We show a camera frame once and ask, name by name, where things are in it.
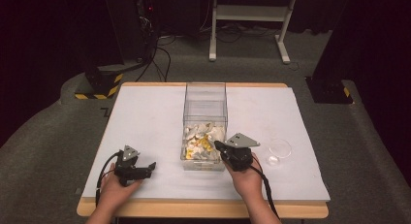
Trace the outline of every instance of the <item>white tabletop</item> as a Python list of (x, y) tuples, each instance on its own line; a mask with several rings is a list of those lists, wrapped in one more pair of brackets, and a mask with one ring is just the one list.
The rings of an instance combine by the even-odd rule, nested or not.
[[(227, 171), (183, 170), (179, 155), (184, 95), (185, 86), (166, 83), (121, 86), (83, 198), (95, 196), (104, 163), (127, 144), (141, 153), (137, 167), (157, 162), (135, 198), (240, 200)], [(228, 85), (227, 106), (227, 137), (240, 132), (261, 143), (252, 150), (261, 161), (275, 201), (330, 200), (292, 88)], [(266, 163), (268, 147), (277, 138), (290, 143), (292, 154), (278, 166), (270, 166)]]

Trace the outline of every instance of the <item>clear round plastic cup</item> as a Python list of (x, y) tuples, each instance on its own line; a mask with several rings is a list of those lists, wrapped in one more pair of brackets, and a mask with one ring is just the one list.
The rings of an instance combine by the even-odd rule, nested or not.
[(291, 151), (291, 145), (287, 141), (274, 139), (269, 147), (270, 155), (267, 157), (266, 161), (271, 166), (278, 165), (281, 159), (291, 155)]

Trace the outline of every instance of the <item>white metal stand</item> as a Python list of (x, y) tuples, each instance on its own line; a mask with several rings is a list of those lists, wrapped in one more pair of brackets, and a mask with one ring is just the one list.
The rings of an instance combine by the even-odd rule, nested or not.
[(289, 64), (290, 57), (284, 46), (284, 36), (293, 13), (296, 0), (290, 0), (287, 7), (265, 7), (265, 6), (237, 6), (237, 5), (217, 5), (217, 0), (213, 0), (211, 39), (209, 46), (209, 60), (217, 59), (216, 23), (217, 19), (229, 20), (252, 20), (252, 21), (275, 21), (283, 22), (280, 35), (275, 35), (275, 42), (281, 54), (283, 63)]

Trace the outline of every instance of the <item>transparent container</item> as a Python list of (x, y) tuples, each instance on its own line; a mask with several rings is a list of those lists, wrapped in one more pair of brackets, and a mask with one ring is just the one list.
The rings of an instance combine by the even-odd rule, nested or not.
[(180, 154), (184, 170), (224, 171), (213, 142), (225, 142), (227, 124), (226, 84), (187, 82)]

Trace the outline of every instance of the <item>yellow and black hazard tape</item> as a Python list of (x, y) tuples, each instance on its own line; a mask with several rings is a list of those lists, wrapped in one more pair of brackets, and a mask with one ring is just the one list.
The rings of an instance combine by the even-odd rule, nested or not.
[(112, 96), (115, 94), (115, 92), (118, 89), (118, 86), (120, 84), (121, 79), (123, 78), (123, 74), (120, 74), (115, 77), (113, 84), (108, 87), (108, 92), (105, 94), (101, 93), (81, 93), (81, 92), (76, 92), (75, 96), (77, 99), (80, 100), (89, 100), (89, 99), (98, 99), (98, 100), (106, 100), (112, 98)]

